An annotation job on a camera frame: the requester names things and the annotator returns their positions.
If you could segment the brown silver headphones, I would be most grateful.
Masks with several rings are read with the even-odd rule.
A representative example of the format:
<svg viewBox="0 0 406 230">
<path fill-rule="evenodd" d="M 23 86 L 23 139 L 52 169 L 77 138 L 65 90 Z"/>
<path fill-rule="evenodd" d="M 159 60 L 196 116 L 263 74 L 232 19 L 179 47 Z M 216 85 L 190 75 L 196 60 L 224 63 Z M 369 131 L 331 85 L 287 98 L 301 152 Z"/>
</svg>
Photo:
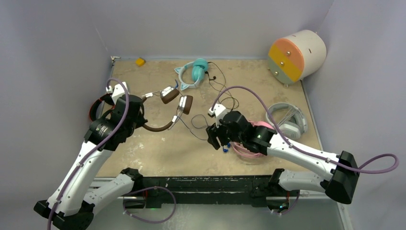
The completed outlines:
<svg viewBox="0 0 406 230">
<path fill-rule="evenodd" d="M 180 90 L 174 86 L 168 86 L 160 91 L 148 92 L 141 97 L 142 102 L 152 97 L 158 97 L 164 104 L 164 108 L 169 108 L 170 105 L 174 107 L 174 114 L 171 120 L 161 127 L 152 127 L 144 123 L 142 127 L 151 132 L 162 132 L 173 127 L 182 115 L 190 113 L 194 100 L 192 95 L 181 95 Z"/>
</svg>

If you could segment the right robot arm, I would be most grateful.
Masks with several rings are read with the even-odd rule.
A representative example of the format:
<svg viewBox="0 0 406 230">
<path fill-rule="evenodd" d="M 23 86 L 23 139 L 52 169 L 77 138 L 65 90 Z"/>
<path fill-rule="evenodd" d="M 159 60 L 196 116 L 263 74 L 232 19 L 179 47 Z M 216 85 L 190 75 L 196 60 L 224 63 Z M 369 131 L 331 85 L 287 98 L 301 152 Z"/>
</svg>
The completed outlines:
<svg viewBox="0 0 406 230">
<path fill-rule="evenodd" d="M 247 151 L 274 156 L 306 168 L 306 172 L 278 169 L 269 181 L 275 195 L 284 191 L 310 190 L 325 193 L 332 200 L 351 204 L 360 174 L 353 154 L 314 149 L 286 139 L 275 129 L 252 125 L 239 111 L 210 109 L 215 123 L 206 128 L 208 143 L 215 149 L 237 143 Z"/>
</svg>

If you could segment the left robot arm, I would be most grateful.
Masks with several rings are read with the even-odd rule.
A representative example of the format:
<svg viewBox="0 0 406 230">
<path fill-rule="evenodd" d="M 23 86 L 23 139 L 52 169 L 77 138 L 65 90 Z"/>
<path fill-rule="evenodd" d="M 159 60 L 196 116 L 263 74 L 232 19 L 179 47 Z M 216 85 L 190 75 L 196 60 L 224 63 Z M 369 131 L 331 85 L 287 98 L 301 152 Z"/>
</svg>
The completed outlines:
<svg viewBox="0 0 406 230">
<path fill-rule="evenodd" d="M 112 110 L 93 121 L 74 164 L 59 188 L 47 199 L 38 201 L 34 210 L 48 219 L 47 226 L 60 230 L 85 230 L 94 216 L 122 194 L 137 196 L 143 183 L 137 170 L 125 170 L 112 182 L 89 192 L 89 186 L 99 169 L 117 149 L 142 127 L 145 97 L 121 96 Z"/>
</svg>

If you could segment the pink headphones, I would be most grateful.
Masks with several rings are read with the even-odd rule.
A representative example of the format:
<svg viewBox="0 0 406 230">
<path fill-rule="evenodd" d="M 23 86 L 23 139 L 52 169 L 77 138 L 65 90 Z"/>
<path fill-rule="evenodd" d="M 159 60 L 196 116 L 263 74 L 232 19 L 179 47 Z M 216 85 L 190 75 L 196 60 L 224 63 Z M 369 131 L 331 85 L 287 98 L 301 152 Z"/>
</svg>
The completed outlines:
<svg viewBox="0 0 406 230">
<path fill-rule="evenodd" d="M 264 121 L 249 121 L 253 126 L 264 126 L 270 129 L 273 129 L 273 127 L 268 124 L 267 122 Z M 254 153 L 249 150 L 247 150 L 245 147 L 241 146 L 239 143 L 231 142 L 230 147 L 233 149 L 233 151 L 237 154 L 239 154 L 242 157 L 246 158 L 258 158 L 262 157 L 263 154 L 261 153 Z"/>
</svg>

